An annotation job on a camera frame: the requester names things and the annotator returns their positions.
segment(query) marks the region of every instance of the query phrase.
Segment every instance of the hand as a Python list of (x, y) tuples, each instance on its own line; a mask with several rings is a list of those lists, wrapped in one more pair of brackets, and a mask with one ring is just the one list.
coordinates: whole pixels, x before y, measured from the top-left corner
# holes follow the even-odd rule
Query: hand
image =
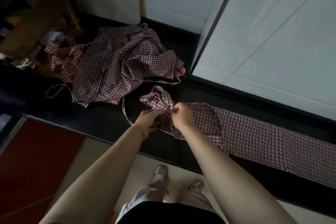
[(173, 120), (174, 126), (182, 132), (184, 128), (195, 127), (195, 121), (193, 117), (193, 112), (185, 104), (177, 103), (174, 106), (174, 110), (171, 112), (171, 118)]
[(143, 134), (143, 139), (148, 137), (148, 134), (159, 129), (159, 120), (155, 120), (157, 116), (162, 114), (163, 110), (145, 110), (142, 111), (135, 121), (134, 125), (141, 129)]

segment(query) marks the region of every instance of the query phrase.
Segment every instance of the shoe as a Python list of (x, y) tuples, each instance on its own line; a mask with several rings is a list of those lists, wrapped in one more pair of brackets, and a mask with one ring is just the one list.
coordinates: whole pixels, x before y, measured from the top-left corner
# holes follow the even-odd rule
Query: shoe
[(194, 190), (197, 190), (198, 192), (203, 194), (204, 187), (205, 187), (205, 185), (204, 185), (203, 182), (197, 181), (197, 182), (194, 182), (193, 184), (191, 184), (189, 190), (194, 189)]
[(165, 166), (158, 166), (153, 175), (152, 175), (152, 181), (153, 180), (165, 180), (167, 176), (167, 169)]

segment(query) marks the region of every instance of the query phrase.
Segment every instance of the bracelet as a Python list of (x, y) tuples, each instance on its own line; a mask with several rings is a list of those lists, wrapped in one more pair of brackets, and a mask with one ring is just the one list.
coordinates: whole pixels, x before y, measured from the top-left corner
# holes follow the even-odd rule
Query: bracelet
[(141, 133), (142, 133), (142, 137), (144, 137), (145, 135), (144, 135), (144, 132), (142, 131), (142, 129), (137, 125), (137, 124), (133, 124), (132, 126), (136, 126), (137, 128), (139, 128), (140, 129), (140, 131), (141, 131)]

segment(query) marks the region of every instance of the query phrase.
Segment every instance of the floor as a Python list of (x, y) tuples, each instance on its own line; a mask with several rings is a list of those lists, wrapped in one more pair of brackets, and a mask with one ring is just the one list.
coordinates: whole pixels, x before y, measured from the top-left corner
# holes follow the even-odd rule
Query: floor
[[(94, 163), (107, 149), (110, 144), (100, 142), (91, 138), (86, 138), (82, 144), (81, 149), (78, 151), (75, 159), (72, 162), (67, 174), (65, 175), (51, 206), (57, 201), (57, 199), (63, 194), (63, 192), (81, 175), (92, 163)], [(211, 202), (213, 208), (219, 213), (222, 218), (229, 223), (221, 209), (219, 208), (216, 199), (213, 197), (210, 188), (203, 175), (193, 173), (191, 171), (184, 170), (182, 168), (172, 166), (152, 158), (145, 157), (137, 154), (135, 161), (132, 165), (131, 171), (128, 175), (124, 188), (120, 194), (119, 200), (115, 206), (114, 211), (119, 213), (122, 206), (130, 200), (137, 190), (151, 181), (152, 173), (159, 165), (166, 165), (168, 167), (167, 189), (170, 192), (170, 196), (167, 202), (174, 202), (178, 191), (188, 189), (188, 187), (194, 182), (201, 180), (205, 184), (204, 195)], [(292, 217), (298, 222), (298, 224), (336, 224), (336, 219), (328, 216), (315, 213), (304, 208), (291, 205), (282, 201), (279, 203), (292, 215)]]

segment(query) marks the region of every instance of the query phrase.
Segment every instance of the black countertop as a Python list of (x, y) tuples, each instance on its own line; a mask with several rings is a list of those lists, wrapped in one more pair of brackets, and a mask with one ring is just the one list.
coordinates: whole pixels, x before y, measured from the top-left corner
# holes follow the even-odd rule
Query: black countertop
[[(101, 26), (115, 26), (113, 22), (102, 18), (87, 14), (79, 15), (82, 21), (84, 20), (83, 27), (90, 33), (86, 34), (87, 39), (83, 41), (92, 41)], [(174, 50), (179, 58), (187, 65), (190, 64), (198, 35), (146, 19), (143, 21), (157, 32), (167, 49)], [(36, 94), (42, 94), (50, 85), (56, 83), (57, 80), (54, 79), (40, 82), (39, 87), (36, 88), (39, 92)], [(149, 109), (140, 102), (139, 98), (150, 93), (155, 85), (162, 86), (177, 102), (207, 102), (210, 105), (279, 125), (319, 140), (335, 142), (335, 126), (327, 121), (306, 116), (300, 111), (284, 109), (276, 104), (272, 105), (219, 89), (211, 86), (211, 83), (195, 80), (192, 76), (188, 76), (176, 86), (143, 83), (125, 98), (126, 113), (131, 120), (135, 121), (142, 110)], [(46, 100), (40, 106), (29, 108), (25, 111), (25, 115), (110, 144), (115, 143), (130, 126), (122, 112), (121, 103), (113, 105), (95, 102), (85, 108), (72, 103), (67, 90), (63, 90), (55, 99)], [(140, 153), (193, 172), (202, 173), (187, 142), (177, 140), (161, 131), (152, 133), (143, 142)], [(276, 198), (336, 217), (335, 189), (246, 159), (234, 156), (231, 158), (253, 175)]]

